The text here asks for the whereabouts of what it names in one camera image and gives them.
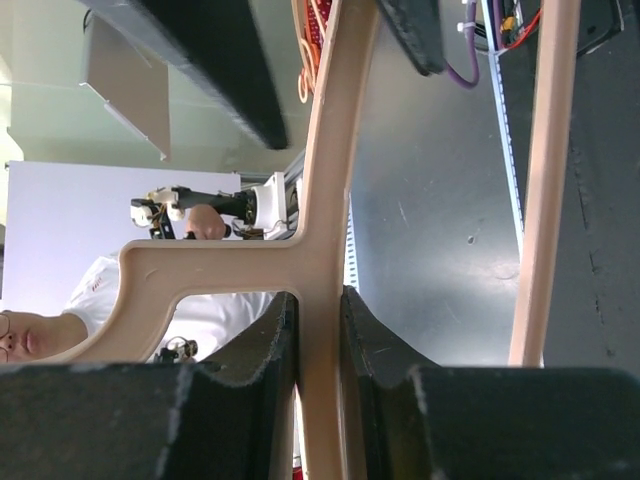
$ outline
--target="beige plastic hanger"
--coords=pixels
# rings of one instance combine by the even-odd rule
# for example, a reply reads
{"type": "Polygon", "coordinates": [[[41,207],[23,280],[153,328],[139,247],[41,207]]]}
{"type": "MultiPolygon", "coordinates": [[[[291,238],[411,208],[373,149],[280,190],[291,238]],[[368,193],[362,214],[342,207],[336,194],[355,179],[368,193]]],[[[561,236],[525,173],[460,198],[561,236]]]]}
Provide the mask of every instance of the beige plastic hanger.
{"type": "Polygon", "coordinates": [[[546,0],[540,18],[524,243],[509,364],[539,367],[556,267],[580,0],[546,0]]]}
{"type": "Polygon", "coordinates": [[[286,290],[300,301],[299,391],[310,477],[346,478],[338,369],[348,195],[373,40],[373,0],[333,2],[309,125],[296,235],[279,242],[135,241],[105,326],[51,362],[145,361],[187,295],[286,290]]]}

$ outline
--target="robotic arm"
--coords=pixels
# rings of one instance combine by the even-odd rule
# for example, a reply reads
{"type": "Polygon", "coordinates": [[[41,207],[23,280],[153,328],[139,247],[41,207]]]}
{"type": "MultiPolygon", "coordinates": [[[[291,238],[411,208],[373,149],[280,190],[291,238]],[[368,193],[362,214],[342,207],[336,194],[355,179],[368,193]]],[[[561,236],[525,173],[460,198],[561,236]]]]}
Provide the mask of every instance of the robotic arm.
{"type": "MultiPolygon", "coordinates": [[[[243,239],[270,240],[289,228],[284,174],[280,172],[264,185],[233,194],[194,192],[179,186],[159,188],[144,198],[132,199],[130,215],[136,226],[149,229],[152,240],[175,240],[171,222],[182,220],[185,211],[196,205],[210,205],[220,215],[234,218],[233,227],[227,225],[225,238],[233,232],[243,239]]],[[[187,239],[194,239],[193,234],[187,239]]]]}

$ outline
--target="red wire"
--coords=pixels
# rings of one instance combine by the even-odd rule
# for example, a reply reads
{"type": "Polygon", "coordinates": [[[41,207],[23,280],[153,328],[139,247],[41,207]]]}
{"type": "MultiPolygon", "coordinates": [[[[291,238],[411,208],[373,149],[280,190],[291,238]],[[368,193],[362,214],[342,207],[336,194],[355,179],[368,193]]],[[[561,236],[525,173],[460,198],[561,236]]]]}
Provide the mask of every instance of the red wire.
{"type": "Polygon", "coordinates": [[[540,13],[542,13],[542,9],[538,10],[538,13],[536,13],[536,16],[533,17],[533,20],[531,21],[531,23],[527,26],[527,28],[525,28],[524,32],[522,32],[522,35],[520,35],[520,38],[518,38],[518,40],[516,40],[512,45],[509,45],[508,47],[509,50],[512,50],[522,45],[522,43],[527,39],[527,37],[531,35],[531,32],[533,31],[537,23],[540,21],[540,13]]]}

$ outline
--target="white t-shirt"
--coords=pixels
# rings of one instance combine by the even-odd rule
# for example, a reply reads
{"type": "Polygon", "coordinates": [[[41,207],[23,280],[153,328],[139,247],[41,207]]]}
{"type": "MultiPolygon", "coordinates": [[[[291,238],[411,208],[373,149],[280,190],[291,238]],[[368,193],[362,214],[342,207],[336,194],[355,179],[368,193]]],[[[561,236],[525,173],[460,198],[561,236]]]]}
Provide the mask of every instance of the white t-shirt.
{"type": "MultiPolygon", "coordinates": [[[[111,315],[118,296],[118,255],[99,257],[84,274],[63,313],[78,316],[93,335],[111,315]]],[[[176,307],[164,339],[158,348],[175,337],[198,343],[200,361],[209,356],[257,320],[273,299],[272,293],[195,295],[176,307]]]]}

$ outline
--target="hand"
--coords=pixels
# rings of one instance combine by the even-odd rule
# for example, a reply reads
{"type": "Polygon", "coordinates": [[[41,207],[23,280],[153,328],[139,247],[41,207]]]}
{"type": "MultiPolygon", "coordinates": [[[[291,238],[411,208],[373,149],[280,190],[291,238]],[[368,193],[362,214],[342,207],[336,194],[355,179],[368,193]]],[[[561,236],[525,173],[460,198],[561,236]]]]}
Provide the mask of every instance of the hand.
{"type": "Polygon", "coordinates": [[[224,220],[210,205],[196,205],[189,212],[187,233],[193,232],[196,240],[222,240],[226,230],[224,220]]]}

